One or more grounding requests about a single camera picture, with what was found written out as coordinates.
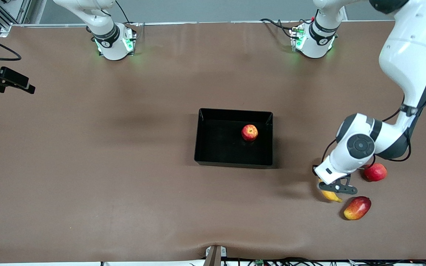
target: brown mat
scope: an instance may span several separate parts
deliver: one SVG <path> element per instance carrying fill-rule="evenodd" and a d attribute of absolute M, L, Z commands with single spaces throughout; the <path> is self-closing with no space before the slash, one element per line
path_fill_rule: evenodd
<path fill-rule="evenodd" d="M 14 27 L 1 41 L 23 60 L 4 65 L 37 90 L 0 94 L 0 262 L 198 259 L 212 244 L 426 259 L 426 109 L 408 162 L 385 162 L 382 182 L 353 174 L 372 200 L 362 220 L 343 220 L 311 174 L 346 116 L 399 107 L 378 65 L 391 29 L 344 23 L 325 58 L 306 59 L 262 24 L 149 26 L 134 57 L 110 62 L 84 28 Z M 197 165 L 199 108 L 272 111 L 277 169 Z"/>

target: cable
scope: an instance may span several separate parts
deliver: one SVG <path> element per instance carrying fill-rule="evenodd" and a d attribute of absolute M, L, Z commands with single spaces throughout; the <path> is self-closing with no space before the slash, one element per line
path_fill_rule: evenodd
<path fill-rule="evenodd" d="M 146 27 L 146 23 L 144 22 L 143 24 L 142 24 L 142 29 L 141 29 L 141 31 L 139 32 L 139 34 L 137 34 L 137 32 L 136 32 L 136 41 L 139 41 L 139 39 L 140 39 L 140 37 L 142 36 L 142 34 L 144 33 L 144 27 Z"/>
<path fill-rule="evenodd" d="M 410 155 L 412 154 L 412 145 L 410 143 L 410 138 L 408 133 L 404 133 L 405 138 L 407 139 L 407 144 L 409 145 L 409 152 L 407 153 L 407 156 L 403 159 L 389 159 L 389 161 L 395 161 L 395 162 L 403 162 L 410 158 Z"/>
<path fill-rule="evenodd" d="M 394 116 L 397 116 L 397 114 L 400 112 L 400 109 L 399 110 L 397 110 L 395 113 L 393 113 L 392 114 L 392 116 L 389 116 L 388 118 L 386 118 L 386 119 L 384 119 L 384 120 L 382 120 L 383 122 L 385 122 L 385 121 L 387 121 L 387 120 L 389 120 L 389 119 L 391 119 L 391 118 L 393 118 Z"/>
<path fill-rule="evenodd" d="M 328 144 L 327 148 L 325 149 L 325 152 L 323 153 L 323 156 L 321 157 L 321 162 L 325 161 L 325 155 L 327 154 L 328 149 L 333 145 L 333 143 L 336 142 L 336 139 L 334 139 L 330 144 Z"/>
<path fill-rule="evenodd" d="M 103 13 L 103 14 L 107 15 L 108 17 L 111 17 L 111 14 L 106 13 L 106 11 L 105 11 L 105 10 L 100 10 L 100 11 L 101 11 L 101 13 Z"/>
<path fill-rule="evenodd" d="M 288 30 L 291 30 L 292 28 L 289 28 L 289 27 L 281 27 L 279 24 L 277 24 L 276 22 L 274 22 L 274 21 L 272 21 L 272 20 L 270 20 L 270 19 L 268 19 L 268 18 L 263 18 L 262 20 L 259 20 L 259 21 L 267 21 L 267 22 L 270 22 L 270 23 L 272 23 L 274 26 L 276 26 L 276 27 L 279 27 L 279 28 L 284 28 L 284 29 L 288 29 Z"/>
<path fill-rule="evenodd" d="M 369 166 L 367 166 L 366 168 L 364 168 L 364 169 L 369 169 L 369 168 L 371 168 L 373 165 L 374 165 L 374 163 L 376 162 L 376 154 L 374 153 L 373 155 L 372 155 L 372 163 L 369 165 Z"/>
<path fill-rule="evenodd" d="M 289 35 L 289 34 L 285 31 L 284 25 L 282 25 L 282 22 L 281 22 L 280 20 L 277 20 L 277 22 L 279 22 L 279 24 L 280 24 L 280 27 L 281 27 L 282 31 L 284 32 L 284 34 L 285 34 L 285 35 L 287 35 L 287 37 L 289 37 L 289 38 L 291 38 L 291 39 L 298 40 L 298 37 L 293 37 L 293 36 Z"/>
<path fill-rule="evenodd" d="M 121 7 L 121 5 L 118 3 L 118 1 L 116 0 L 115 2 L 116 2 L 116 4 L 118 5 L 118 7 L 121 9 L 121 12 L 123 12 L 123 15 L 124 15 L 124 17 L 125 17 L 125 19 L 126 19 L 126 22 L 125 22 L 125 23 L 134 23 L 134 22 L 132 22 L 132 21 L 129 21 L 129 19 L 128 19 L 128 18 L 127 18 L 127 16 L 126 16 L 126 13 L 124 12 L 123 8 L 122 8 L 122 7 Z"/>
<path fill-rule="evenodd" d="M 402 103 L 401 103 L 401 105 L 404 103 L 404 100 L 405 100 L 405 96 L 404 96 L 404 98 L 402 98 Z M 384 120 L 382 120 L 383 122 L 385 122 L 385 121 L 387 121 L 387 120 L 389 120 L 389 119 L 392 119 L 394 116 L 397 116 L 397 114 L 400 112 L 400 108 L 395 112 L 395 113 L 393 113 L 391 116 L 389 116 L 388 118 L 386 118 L 386 119 L 384 119 Z"/>
<path fill-rule="evenodd" d="M 312 23 L 313 23 L 313 20 L 311 20 L 310 22 L 306 22 L 305 20 L 300 19 L 300 20 L 299 20 L 299 22 L 303 22 L 303 23 L 305 23 L 305 24 L 312 24 Z"/>
<path fill-rule="evenodd" d="M 9 52 L 11 52 L 11 53 L 13 53 L 15 56 L 17 56 L 17 58 L 1 58 L 0 57 L 0 61 L 19 61 L 19 60 L 21 60 L 21 56 L 17 53 L 17 52 L 14 52 L 12 49 L 10 49 L 9 47 L 7 47 L 7 46 L 5 46 L 5 45 L 3 45 L 3 44 L 0 44 L 0 47 L 3 47 L 4 49 L 6 49 L 6 50 L 8 50 Z"/>

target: metal frame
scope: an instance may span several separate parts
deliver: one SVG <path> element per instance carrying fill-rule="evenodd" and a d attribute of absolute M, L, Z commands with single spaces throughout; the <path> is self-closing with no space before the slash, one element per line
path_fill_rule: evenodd
<path fill-rule="evenodd" d="M 27 16 L 27 10 L 32 0 L 23 0 L 17 17 L 13 17 L 0 5 L 0 28 L 1 36 L 7 36 L 13 24 L 22 24 Z"/>

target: black cable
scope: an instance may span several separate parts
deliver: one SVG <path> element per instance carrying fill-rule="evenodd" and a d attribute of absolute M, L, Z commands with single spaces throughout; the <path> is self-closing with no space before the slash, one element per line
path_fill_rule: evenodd
<path fill-rule="evenodd" d="M 134 22 L 132 22 L 132 21 L 129 21 L 129 19 L 127 18 L 127 16 L 126 16 L 126 13 L 124 12 L 124 10 L 123 10 L 123 8 L 121 7 L 121 5 L 118 3 L 118 1 L 116 0 L 116 4 L 118 5 L 118 7 L 121 9 L 121 12 L 123 12 L 123 15 L 124 15 L 124 17 L 125 17 L 125 19 L 126 19 L 126 22 L 125 23 L 134 23 Z"/>
<path fill-rule="evenodd" d="M 404 103 L 404 100 L 405 100 L 405 96 L 404 96 L 404 98 L 402 98 L 402 103 L 401 103 L 401 105 Z M 397 116 L 397 114 L 400 112 L 400 108 L 395 112 L 395 113 L 393 113 L 392 114 L 392 116 L 389 116 L 388 118 L 386 118 L 386 119 L 384 119 L 384 120 L 382 120 L 383 122 L 385 122 L 385 121 L 387 121 L 387 120 L 389 120 L 389 119 L 392 119 L 394 116 Z"/>
<path fill-rule="evenodd" d="M 313 23 L 313 21 L 306 22 L 305 20 L 302 20 L 302 19 L 300 19 L 300 20 L 299 20 L 299 22 L 303 22 L 303 23 L 305 23 L 305 24 L 312 24 L 312 23 Z"/>
<path fill-rule="evenodd" d="M 376 154 L 374 153 L 372 155 L 372 163 L 369 166 L 367 166 L 365 169 L 371 168 L 375 162 L 376 162 Z"/>
<path fill-rule="evenodd" d="M 281 26 L 280 26 L 279 24 L 277 24 L 276 22 L 274 22 L 274 21 L 272 21 L 272 20 L 270 20 L 270 19 L 268 19 L 268 18 L 263 18 L 262 20 L 259 20 L 259 21 L 267 21 L 267 22 L 272 23 L 274 26 L 281 28 Z M 284 29 L 288 29 L 288 30 L 291 30 L 291 29 L 292 29 L 292 28 L 289 28 L 289 27 L 282 27 L 282 28 L 284 28 Z"/>
<path fill-rule="evenodd" d="M 313 264 L 313 266 L 315 266 L 315 264 L 318 264 L 319 266 L 323 266 L 323 264 L 319 263 L 318 261 L 311 260 L 310 262 Z"/>
<path fill-rule="evenodd" d="M 111 17 L 111 14 L 106 13 L 106 11 L 105 11 L 105 10 L 101 10 L 101 13 L 103 13 L 103 14 L 107 15 L 108 17 Z"/>
<path fill-rule="evenodd" d="M 289 38 L 291 38 L 291 39 L 298 40 L 298 37 L 293 37 L 293 36 L 289 35 L 289 34 L 285 31 L 284 25 L 282 25 L 282 22 L 281 22 L 280 20 L 277 20 L 277 22 L 279 22 L 279 25 L 280 25 L 280 27 L 281 27 L 282 31 L 284 32 L 284 34 L 285 34 L 287 37 L 289 37 Z"/>
<path fill-rule="evenodd" d="M 406 161 L 406 160 L 408 160 L 410 158 L 410 155 L 412 154 L 412 145 L 410 143 L 410 138 L 409 138 L 408 133 L 404 133 L 404 136 L 407 139 L 407 144 L 409 145 L 409 152 L 407 153 L 407 156 L 405 158 L 403 158 L 403 159 L 398 159 L 398 160 L 396 160 L 396 159 L 389 159 L 389 161 L 403 162 L 403 161 Z"/>
<path fill-rule="evenodd" d="M 384 119 L 384 120 L 382 120 L 383 122 L 385 122 L 385 121 L 387 121 L 387 120 L 389 120 L 389 119 L 391 119 L 391 118 L 393 118 L 394 116 L 397 116 L 397 114 L 400 112 L 400 109 L 399 110 L 397 110 L 395 113 L 393 113 L 392 114 L 392 116 L 389 116 L 388 118 L 386 118 L 386 119 Z"/>
<path fill-rule="evenodd" d="M 323 156 L 321 157 L 321 162 L 325 161 L 325 155 L 327 154 L 328 149 L 333 145 L 333 143 L 336 142 L 336 139 L 334 139 L 330 144 L 328 144 L 327 148 L 325 149 L 325 152 L 323 153 Z"/>
<path fill-rule="evenodd" d="M 17 56 L 17 58 L 1 58 L 0 57 L 0 61 L 19 61 L 19 60 L 21 60 L 21 56 L 17 53 L 17 52 L 14 52 L 12 49 L 10 49 L 9 47 L 7 47 L 7 46 L 5 46 L 5 45 L 3 45 L 3 44 L 0 44 L 0 47 L 3 47 L 4 49 L 6 49 L 6 50 L 8 50 L 9 52 L 11 52 L 11 53 L 13 53 L 15 56 Z"/>

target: table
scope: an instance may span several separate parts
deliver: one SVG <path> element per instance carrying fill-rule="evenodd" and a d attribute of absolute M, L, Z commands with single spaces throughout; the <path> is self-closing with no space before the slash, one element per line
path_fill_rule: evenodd
<path fill-rule="evenodd" d="M 391 29 L 343 23 L 308 59 L 270 25 L 157 25 L 110 62 L 84 28 L 13 27 L 0 41 L 23 59 L 0 66 L 37 89 L 0 94 L 0 263 L 187 260 L 213 244 L 242 258 L 426 259 L 426 109 L 409 161 L 378 159 L 377 183 L 353 174 L 372 200 L 363 219 L 345 221 L 311 173 L 346 116 L 399 107 L 378 64 Z M 199 108 L 273 112 L 275 168 L 197 165 Z"/>

